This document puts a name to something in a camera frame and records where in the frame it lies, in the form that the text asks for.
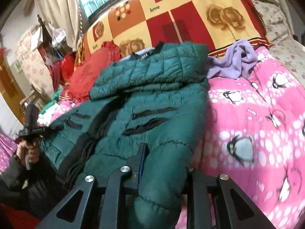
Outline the person's left hand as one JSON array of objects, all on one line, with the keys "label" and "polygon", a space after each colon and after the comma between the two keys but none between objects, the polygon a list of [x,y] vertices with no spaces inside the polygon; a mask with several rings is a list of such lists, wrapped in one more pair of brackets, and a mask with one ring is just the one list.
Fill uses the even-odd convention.
[{"label": "person's left hand", "polygon": [[22,165],[26,166],[26,159],[29,163],[37,163],[40,155],[40,141],[35,139],[33,143],[22,140],[17,147],[16,155]]}]

